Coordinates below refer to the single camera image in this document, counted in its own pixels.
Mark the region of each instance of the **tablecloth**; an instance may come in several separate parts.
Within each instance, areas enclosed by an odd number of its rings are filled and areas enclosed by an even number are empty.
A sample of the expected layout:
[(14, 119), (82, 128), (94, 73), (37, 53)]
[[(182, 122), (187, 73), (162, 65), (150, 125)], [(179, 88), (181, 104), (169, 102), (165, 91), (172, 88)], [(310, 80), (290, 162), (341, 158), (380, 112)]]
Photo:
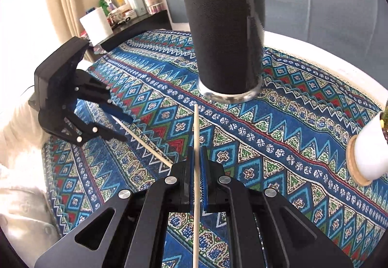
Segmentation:
[[(193, 144), (197, 103), (200, 140), (210, 159), (247, 187), (278, 190), (359, 267), (388, 225), (388, 177), (359, 187), (347, 171), (345, 149), (380, 109), (341, 79), (293, 56), (264, 48), (263, 64), (262, 93), (232, 105), (199, 94), (193, 42), (186, 32), (141, 34), (89, 72), (135, 117), (128, 127), (172, 163)], [(79, 148), (51, 137), (45, 144), (48, 196), (63, 234), (119, 190), (143, 190), (169, 172), (98, 105), (80, 101), (76, 112), (126, 134), (128, 141), (97, 138)], [(191, 266), (192, 240), (191, 215), (171, 213), (164, 267)], [(202, 212), (200, 261), (201, 267), (230, 266), (222, 213)]]

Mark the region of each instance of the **screw head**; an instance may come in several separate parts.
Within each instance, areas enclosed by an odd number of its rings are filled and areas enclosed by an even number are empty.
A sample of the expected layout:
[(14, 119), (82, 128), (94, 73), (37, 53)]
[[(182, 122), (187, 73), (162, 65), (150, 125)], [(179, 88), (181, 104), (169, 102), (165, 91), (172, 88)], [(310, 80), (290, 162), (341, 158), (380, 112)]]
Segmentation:
[(127, 199), (131, 195), (131, 192), (128, 189), (123, 189), (119, 192), (119, 198)]
[(178, 179), (174, 176), (168, 176), (166, 177), (166, 179), (164, 180), (164, 182), (168, 185), (173, 185), (175, 184), (176, 182), (178, 181)]
[(276, 190), (272, 189), (272, 188), (267, 188), (265, 191), (264, 191), (264, 194), (267, 196), (267, 197), (270, 197), (270, 198), (273, 198), (274, 196), (276, 196)]
[(218, 180), (222, 184), (228, 184), (232, 181), (229, 176), (221, 176)]

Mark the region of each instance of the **black cylindrical container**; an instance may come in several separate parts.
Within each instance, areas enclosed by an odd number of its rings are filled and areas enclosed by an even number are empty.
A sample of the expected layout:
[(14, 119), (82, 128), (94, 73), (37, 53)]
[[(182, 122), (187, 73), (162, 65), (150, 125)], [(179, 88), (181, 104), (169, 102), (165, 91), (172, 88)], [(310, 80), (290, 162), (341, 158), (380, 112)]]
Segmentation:
[(264, 0), (184, 0), (197, 58), (199, 91), (236, 103), (261, 91)]

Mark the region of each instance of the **cable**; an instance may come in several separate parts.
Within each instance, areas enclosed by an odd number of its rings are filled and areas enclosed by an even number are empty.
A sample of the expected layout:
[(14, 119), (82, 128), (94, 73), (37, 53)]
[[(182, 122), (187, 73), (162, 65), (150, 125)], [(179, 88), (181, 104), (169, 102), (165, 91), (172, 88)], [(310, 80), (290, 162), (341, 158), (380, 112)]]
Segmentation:
[(35, 85), (31, 85), (30, 87), (26, 88), (26, 90), (24, 92), (22, 92), (21, 96), (28, 90), (30, 89), (31, 87), (34, 87)]

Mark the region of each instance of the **wooden skewer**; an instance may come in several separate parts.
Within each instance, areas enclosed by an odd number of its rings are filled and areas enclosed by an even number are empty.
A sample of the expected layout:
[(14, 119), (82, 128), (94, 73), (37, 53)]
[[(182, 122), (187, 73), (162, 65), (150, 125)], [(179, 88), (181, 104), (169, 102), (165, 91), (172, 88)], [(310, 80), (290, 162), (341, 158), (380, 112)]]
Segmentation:
[(163, 156), (161, 156), (157, 151), (155, 151), (152, 147), (150, 147), (147, 143), (145, 143), (140, 137), (138, 137), (132, 130), (130, 130), (124, 123), (122, 123), (119, 119), (112, 116), (119, 125), (121, 125), (125, 131), (127, 131), (133, 138), (139, 142), (144, 148), (146, 148), (148, 151), (152, 153), (153, 156), (155, 156), (159, 161), (161, 161), (163, 164), (167, 165), (168, 167), (172, 166), (172, 163), (168, 160), (166, 160)]
[(199, 168), (199, 113), (198, 104), (194, 105), (194, 237), (193, 268), (199, 265), (199, 215), (201, 203)]

